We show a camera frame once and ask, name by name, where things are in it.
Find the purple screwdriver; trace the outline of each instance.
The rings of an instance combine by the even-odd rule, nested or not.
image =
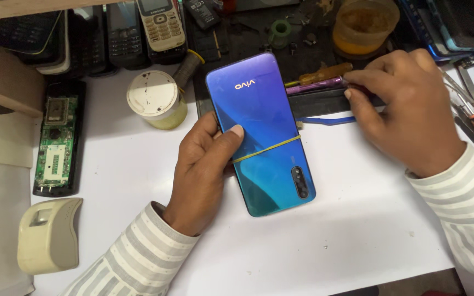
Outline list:
[[[345,80],[343,80],[343,77],[338,76],[338,77],[330,78],[330,79],[323,80],[320,82],[316,82],[313,84],[288,87],[286,89],[286,93],[290,95],[290,94],[296,94],[296,93],[315,90],[315,89],[325,89],[325,88],[329,89],[332,87],[344,87],[346,85],[347,83],[345,82]]]

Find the white table surface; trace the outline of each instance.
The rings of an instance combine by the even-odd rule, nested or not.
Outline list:
[[[169,74],[175,69],[151,67]],[[60,293],[148,202],[169,201],[179,143],[197,120],[193,86],[186,89],[186,120],[160,131],[126,102],[128,84],[140,72],[86,80],[84,155],[75,195],[84,199],[76,217],[80,265],[35,276],[33,296]],[[349,112],[328,118],[344,116]],[[453,267],[439,220],[406,181],[404,167],[370,145],[356,123],[306,124],[300,134],[316,199],[253,218],[236,177],[228,178],[218,217],[168,295],[323,296]],[[30,198],[32,204],[49,200]]]

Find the striped shirt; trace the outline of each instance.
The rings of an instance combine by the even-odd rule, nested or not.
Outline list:
[[[161,218],[151,202],[109,250],[60,296],[163,296],[199,237],[188,237]]]
[[[457,262],[474,273],[474,147],[448,170],[407,179],[438,215]],[[176,232],[151,202],[60,296],[164,296],[199,237]]]
[[[448,170],[430,178],[407,179],[440,218],[459,265],[474,274],[474,147]]]

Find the beige fingerprint device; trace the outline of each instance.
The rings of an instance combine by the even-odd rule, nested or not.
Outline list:
[[[149,46],[156,52],[186,41],[175,0],[137,0]]]
[[[17,263],[35,275],[78,266],[74,213],[83,198],[59,198],[32,205],[19,223]]]

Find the circuit board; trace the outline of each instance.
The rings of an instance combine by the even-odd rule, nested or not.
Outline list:
[[[50,192],[69,182],[78,97],[47,98],[34,186]]]

